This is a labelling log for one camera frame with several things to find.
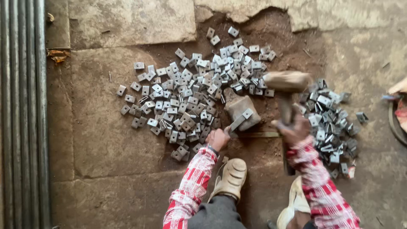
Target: patterned shirt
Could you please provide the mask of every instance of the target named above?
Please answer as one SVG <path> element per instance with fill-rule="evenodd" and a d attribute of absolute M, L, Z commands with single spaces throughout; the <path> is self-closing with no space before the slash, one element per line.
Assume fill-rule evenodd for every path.
<path fill-rule="evenodd" d="M 319 229 L 359 228 L 359 218 L 331 181 L 312 142 L 313 137 L 309 136 L 294 145 L 287 152 L 287 160 L 302 175 L 302 189 L 310 205 L 315 226 Z M 217 160 L 211 149 L 199 149 L 190 162 L 179 189 L 171 194 L 163 229 L 187 229 L 188 219 L 195 215 L 201 204 Z"/>

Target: gray pants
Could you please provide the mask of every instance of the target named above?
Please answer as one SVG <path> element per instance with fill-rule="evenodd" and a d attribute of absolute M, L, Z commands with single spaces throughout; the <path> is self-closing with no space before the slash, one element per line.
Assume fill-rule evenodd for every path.
<path fill-rule="evenodd" d="M 215 196 L 209 203 L 201 204 L 198 212 L 188 220 L 188 229 L 246 229 L 233 200 Z"/>

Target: hand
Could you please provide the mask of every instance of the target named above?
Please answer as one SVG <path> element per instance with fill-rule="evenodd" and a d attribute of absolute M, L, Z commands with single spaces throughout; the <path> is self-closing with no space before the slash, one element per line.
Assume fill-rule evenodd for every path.
<path fill-rule="evenodd" d="M 220 152 L 223 148 L 228 145 L 230 140 L 229 132 L 231 127 L 228 126 L 224 130 L 217 129 L 212 130 L 206 137 L 205 142 L 208 143 L 214 150 Z"/>
<path fill-rule="evenodd" d="M 311 128 L 308 119 L 300 115 L 299 112 L 294 118 L 294 128 L 284 125 L 281 120 L 273 120 L 271 124 L 280 130 L 284 141 L 288 144 L 297 144 L 306 139 Z"/>

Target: concrete floor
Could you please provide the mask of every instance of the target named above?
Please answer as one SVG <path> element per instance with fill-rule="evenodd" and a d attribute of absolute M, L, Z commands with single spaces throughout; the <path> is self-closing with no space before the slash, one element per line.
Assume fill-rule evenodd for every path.
<path fill-rule="evenodd" d="M 280 7 L 290 15 L 293 31 L 322 32 L 329 86 L 351 92 L 351 102 L 342 107 L 350 114 L 364 111 L 371 120 L 358 134 L 356 177 L 335 180 L 338 189 L 364 228 L 402 228 L 407 220 L 407 150 L 392 135 L 387 103 L 380 97 L 406 76 L 407 2 L 284 2 L 49 0 L 48 12 L 59 22 L 48 27 L 47 47 L 72 48 L 64 63 L 48 60 L 54 225 L 160 228 L 168 198 L 187 165 L 163 159 L 166 139 L 151 137 L 147 128 L 135 133 L 131 118 L 118 112 L 122 104 L 115 91 L 134 80 L 133 62 L 156 63 L 137 45 L 194 40 L 195 18 L 210 20 L 212 11 L 245 22 L 260 10 Z M 106 29 L 111 32 L 101 35 Z M 238 207 L 249 229 L 266 228 L 266 220 L 277 219 L 288 202 L 294 178 L 284 176 L 281 158 L 273 157 L 278 144 L 271 139 L 233 142 L 230 150 L 249 166 Z M 256 155 L 252 149 L 258 145 L 270 154 Z"/>

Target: wristwatch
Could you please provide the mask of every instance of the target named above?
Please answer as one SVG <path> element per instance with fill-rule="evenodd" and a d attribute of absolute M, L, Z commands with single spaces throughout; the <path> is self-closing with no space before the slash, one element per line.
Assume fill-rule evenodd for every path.
<path fill-rule="evenodd" d="M 206 143 L 206 144 L 204 145 L 204 147 L 206 147 L 206 148 L 212 150 L 212 151 L 216 154 L 216 156 L 219 158 L 219 152 L 216 151 L 214 148 L 212 148 L 212 146 L 210 146 L 208 143 Z"/>

